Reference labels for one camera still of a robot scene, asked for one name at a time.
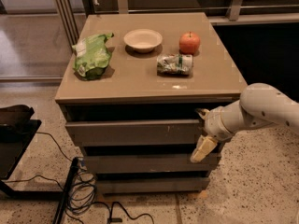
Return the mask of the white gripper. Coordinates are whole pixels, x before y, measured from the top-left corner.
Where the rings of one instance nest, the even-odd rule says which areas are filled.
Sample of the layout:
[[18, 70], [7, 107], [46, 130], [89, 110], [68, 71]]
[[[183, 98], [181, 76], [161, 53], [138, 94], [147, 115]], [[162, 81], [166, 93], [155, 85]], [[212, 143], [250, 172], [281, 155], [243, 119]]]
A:
[[205, 120], [204, 129], [208, 136], [201, 135], [199, 137], [196, 148], [190, 157], [191, 162], [202, 161], [217, 146], [216, 140], [225, 141], [233, 137], [222, 121], [221, 110], [221, 106], [210, 111], [205, 108], [195, 109], [199, 117]]

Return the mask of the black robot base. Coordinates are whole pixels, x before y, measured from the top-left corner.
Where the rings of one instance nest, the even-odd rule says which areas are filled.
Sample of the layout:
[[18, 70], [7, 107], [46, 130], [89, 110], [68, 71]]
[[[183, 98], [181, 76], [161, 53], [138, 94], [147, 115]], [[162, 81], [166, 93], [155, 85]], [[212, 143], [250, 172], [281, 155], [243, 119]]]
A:
[[34, 109], [27, 105], [0, 108], [0, 191], [12, 199], [58, 201], [52, 224], [61, 224], [66, 208], [67, 194], [78, 170], [77, 158], [71, 161], [64, 187], [58, 184], [61, 191], [20, 191], [5, 183], [41, 125], [39, 119], [32, 119], [34, 113]]

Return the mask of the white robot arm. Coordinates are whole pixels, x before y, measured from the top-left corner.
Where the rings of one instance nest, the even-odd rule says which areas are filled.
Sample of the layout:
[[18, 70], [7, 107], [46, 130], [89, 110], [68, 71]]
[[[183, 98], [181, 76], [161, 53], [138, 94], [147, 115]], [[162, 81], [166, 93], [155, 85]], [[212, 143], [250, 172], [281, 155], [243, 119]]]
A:
[[284, 126], [299, 133], [299, 104], [278, 89], [264, 83], [248, 85], [240, 98], [226, 106], [197, 111], [204, 121], [191, 155], [191, 162], [202, 161], [219, 142], [230, 140], [236, 133], [271, 125]]

